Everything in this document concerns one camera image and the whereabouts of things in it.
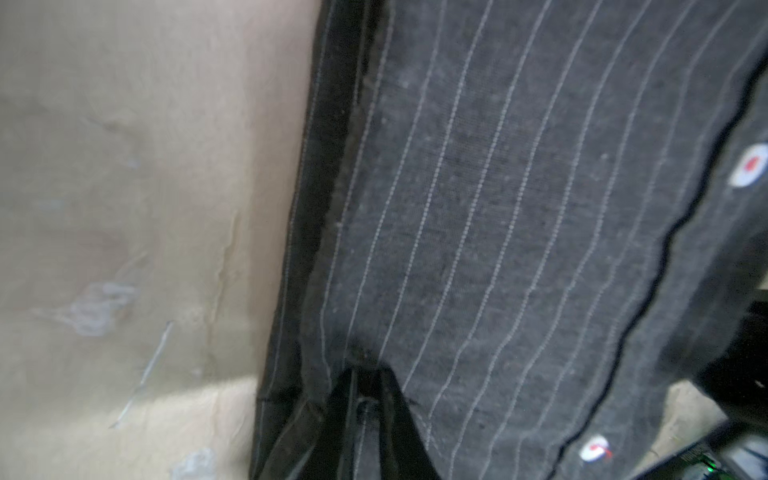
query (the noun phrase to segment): white button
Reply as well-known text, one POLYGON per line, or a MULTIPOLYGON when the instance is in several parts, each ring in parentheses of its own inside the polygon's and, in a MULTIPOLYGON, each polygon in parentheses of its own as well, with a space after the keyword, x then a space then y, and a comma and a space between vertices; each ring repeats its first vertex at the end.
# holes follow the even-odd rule
POLYGON ((602 435, 595 435, 587 443, 581 447, 578 456, 585 462, 594 462, 599 458, 603 458, 603 455, 611 457, 611 450, 608 449, 608 440, 602 435))
POLYGON ((768 144, 754 144, 741 154, 728 184, 731 187, 746 187, 763 174, 766 165, 768 165, 768 144))

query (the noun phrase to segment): gray cloth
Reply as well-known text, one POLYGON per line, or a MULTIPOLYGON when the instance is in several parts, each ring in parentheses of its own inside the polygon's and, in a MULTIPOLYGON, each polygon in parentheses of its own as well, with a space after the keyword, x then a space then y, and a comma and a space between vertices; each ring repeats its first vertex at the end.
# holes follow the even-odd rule
MULTIPOLYGON (((325 51, 351 4, 327 2, 325 51)), ((628 474, 666 386, 722 352, 768 266, 768 180, 727 184, 768 140, 766 18, 763 0, 385 3, 311 275, 286 256, 305 276, 283 279, 302 290, 276 314, 257 437, 267 387, 296 385, 277 357, 300 361, 287 405, 315 426, 281 442, 304 445, 368 356, 397 373, 446 480, 628 474), (613 460, 585 464, 596 434, 613 460)), ((339 85, 318 55, 320 97, 339 85)), ((332 150, 318 122, 310 102, 305 165, 332 150)), ((378 478, 362 418, 357 477, 378 478)), ((272 449, 277 431, 254 478, 306 456, 272 449)))

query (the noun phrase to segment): pinstriped garment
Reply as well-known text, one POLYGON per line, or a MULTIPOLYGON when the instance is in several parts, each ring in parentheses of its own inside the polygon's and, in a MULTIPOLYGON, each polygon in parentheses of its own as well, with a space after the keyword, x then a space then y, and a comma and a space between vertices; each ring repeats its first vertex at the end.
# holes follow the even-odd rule
POLYGON ((768 140, 768 4, 329 0, 318 26, 252 474, 285 478, 365 352, 443 478, 626 475, 766 267, 768 180, 727 177, 768 140))

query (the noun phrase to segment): beige table surface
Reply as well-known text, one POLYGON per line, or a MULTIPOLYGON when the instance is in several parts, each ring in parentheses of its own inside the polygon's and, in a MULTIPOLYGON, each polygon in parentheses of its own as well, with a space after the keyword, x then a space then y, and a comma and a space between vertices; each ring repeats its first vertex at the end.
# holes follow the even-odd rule
POLYGON ((1 480, 246 478, 318 7, 0 2, 1 480))

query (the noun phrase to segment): red dot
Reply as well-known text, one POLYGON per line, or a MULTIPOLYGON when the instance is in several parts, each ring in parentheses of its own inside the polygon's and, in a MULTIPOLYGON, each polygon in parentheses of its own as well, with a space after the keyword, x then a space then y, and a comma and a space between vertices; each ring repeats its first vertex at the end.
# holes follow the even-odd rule
POLYGON ((748 161, 746 165, 744 165, 744 170, 751 172, 752 170, 755 169, 755 167, 757 167, 757 162, 759 161, 760 161, 759 157, 750 158, 750 161, 748 161))

